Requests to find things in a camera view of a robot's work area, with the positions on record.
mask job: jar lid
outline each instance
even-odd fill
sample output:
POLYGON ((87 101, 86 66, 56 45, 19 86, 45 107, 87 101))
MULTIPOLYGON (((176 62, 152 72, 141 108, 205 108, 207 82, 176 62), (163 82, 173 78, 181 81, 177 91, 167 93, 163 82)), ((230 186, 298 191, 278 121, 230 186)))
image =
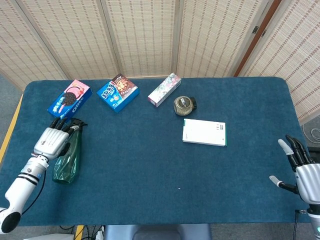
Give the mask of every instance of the jar lid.
POLYGON ((197 101, 196 101, 196 99, 193 96, 191 96, 189 98, 190 98, 190 100, 192 102, 192 105, 193 105, 192 110, 197 109, 197 101))

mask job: blue tablecloth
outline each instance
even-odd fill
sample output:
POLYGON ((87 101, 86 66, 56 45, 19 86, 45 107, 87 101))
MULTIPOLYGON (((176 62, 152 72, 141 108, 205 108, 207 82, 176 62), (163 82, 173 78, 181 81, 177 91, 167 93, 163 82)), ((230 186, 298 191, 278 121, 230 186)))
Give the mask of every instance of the blue tablecloth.
MULTIPOLYGON (((107 80, 83 81, 93 94, 75 116, 88 123, 79 176, 70 185, 54 183, 50 162, 44 190, 21 226, 292 222, 294 209, 307 207, 268 178, 294 183, 277 140, 285 134, 303 140, 283 79, 184 78, 155 108, 147 97, 162 80, 132 80, 140 95, 119 113, 96 95, 107 80), (188 118, 226 123, 227 147, 182 142, 184 118, 173 109, 181 95, 197 99, 188 118)), ((26 87, 0 171, 1 207, 53 119, 48 106, 69 84, 26 87)))

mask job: cable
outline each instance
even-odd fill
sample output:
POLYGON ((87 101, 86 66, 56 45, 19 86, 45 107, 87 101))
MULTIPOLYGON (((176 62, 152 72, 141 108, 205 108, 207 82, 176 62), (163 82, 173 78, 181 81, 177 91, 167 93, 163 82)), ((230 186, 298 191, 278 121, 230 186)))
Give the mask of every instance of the cable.
POLYGON ((88 225, 85 225, 85 227, 86 227, 87 236, 89 237, 90 233, 89 233, 88 225))
POLYGON ((311 139, 307 136, 307 134, 306 134, 306 132, 305 132, 305 125, 304 125, 304 124, 302 125, 302 131, 303 131, 303 134, 305 135, 306 139, 308 139, 311 143, 313 143, 313 144, 320 144, 320 137, 317 137, 317 136, 314 135, 314 131, 316 131, 316 132, 318 132, 318 133, 320 134, 320 128, 312 128, 312 129, 311 129, 310 134, 311 134, 311 137, 312 137, 314 140, 311 140, 311 139))
POLYGON ((298 225, 298 219, 299 219, 299 210, 295 210, 294 215, 294 227, 293 227, 293 240, 296 240, 296 232, 297 232, 297 225, 298 225))
POLYGON ((98 234, 98 232, 102 229, 102 225, 99 227, 99 229, 95 232, 95 234, 93 234, 92 240, 94 240, 93 238, 95 238, 98 234))
POLYGON ((28 206, 27 209, 22 212, 21 215, 25 214, 25 213, 32 207, 32 205, 35 204, 35 202, 36 202, 37 199, 39 198, 39 196, 40 196, 40 194, 41 194, 41 192, 42 192, 42 190, 44 189, 44 186, 45 186, 46 175, 47 175, 47 171, 44 171, 43 182, 42 182, 42 186, 41 186, 41 189, 40 189, 38 195, 35 197, 35 199, 34 199, 33 202, 30 204, 30 206, 28 206))
POLYGON ((70 229, 73 229, 75 227, 75 225, 71 226, 71 227, 68 227, 68 228, 64 228, 62 227, 61 225, 59 225, 59 227, 63 230, 70 230, 70 229))
POLYGON ((94 228, 93 228, 93 230, 92 230, 91 239, 93 239, 93 238, 94 238, 94 233, 95 233, 95 230, 96 230, 96 226, 97 226, 97 225, 94 225, 94 228))

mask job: oreo box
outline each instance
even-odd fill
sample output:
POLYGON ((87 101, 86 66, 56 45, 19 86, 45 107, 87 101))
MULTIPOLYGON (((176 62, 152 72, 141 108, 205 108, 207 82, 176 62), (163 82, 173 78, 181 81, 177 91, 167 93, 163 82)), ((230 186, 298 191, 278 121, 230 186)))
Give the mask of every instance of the oreo box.
POLYGON ((48 108, 48 112, 56 118, 67 118, 69 120, 91 94, 92 91, 89 86, 74 80, 48 108))
POLYGON ((118 113, 131 102, 139 92, 139 88, 120 73, 96 93, 106 104, 118 113))

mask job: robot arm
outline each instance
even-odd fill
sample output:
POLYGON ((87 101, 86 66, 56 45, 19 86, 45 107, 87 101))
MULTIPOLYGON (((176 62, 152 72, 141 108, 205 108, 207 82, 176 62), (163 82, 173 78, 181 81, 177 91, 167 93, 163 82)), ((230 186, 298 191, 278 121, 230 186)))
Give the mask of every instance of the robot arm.
POLYGON ((10 233, 16 228, 28 198, 49 166, 48 162, 64 151, 69 136, 79 129, 78 125, 67 125, 62 129, 66 119, 60 122, 59 120, 59 117, 56 118, 50 127, 45 129, 34 146, 34 153, 31 154, 33 157, 5 193, 9 207, 0 207, 0 234, 10 233))
POLYGON ((290 143, 288 146, 282 139, 279 145, 287 155, 296 185, 291 185, 270 176, 270 180, 279 188, 300 195, 301 199, 309 204, 307 214, 310 217, 315 238, 320 240, 320 163, 314 162, 307 154, 303 144, 289 135, 285 138, 290 143))

